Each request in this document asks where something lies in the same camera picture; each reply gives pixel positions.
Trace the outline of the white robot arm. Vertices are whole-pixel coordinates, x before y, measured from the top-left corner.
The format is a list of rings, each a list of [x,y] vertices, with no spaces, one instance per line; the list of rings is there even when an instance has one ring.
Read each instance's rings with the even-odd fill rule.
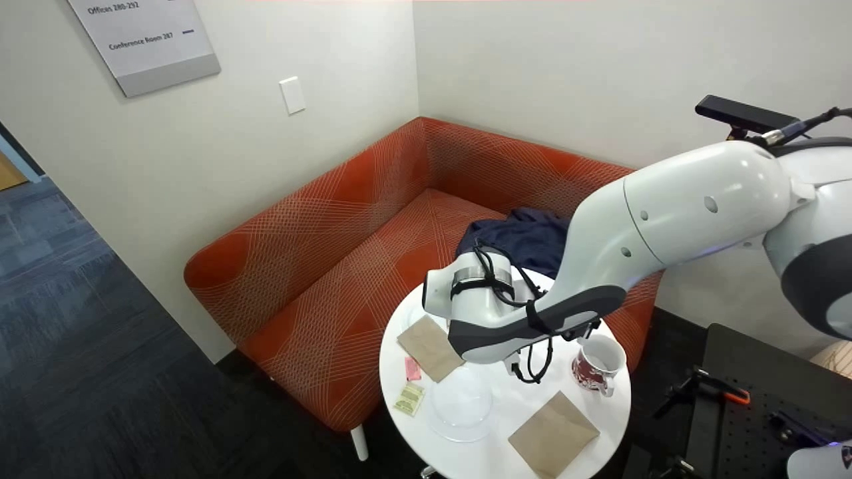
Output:
[[[518,302],[501,252],[462,252],[422,278],[450,348],[490,364],[618,312],[643,276],[755,240],[798,316],[852,338],[852,148],[719,141],[589,195],[551,288]]]

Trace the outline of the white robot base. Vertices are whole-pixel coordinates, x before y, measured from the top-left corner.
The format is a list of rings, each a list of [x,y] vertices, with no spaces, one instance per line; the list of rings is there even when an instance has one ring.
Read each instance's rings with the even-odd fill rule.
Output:
[[[786,462],[788,479],[852,479],[852,441],[800,447]]]

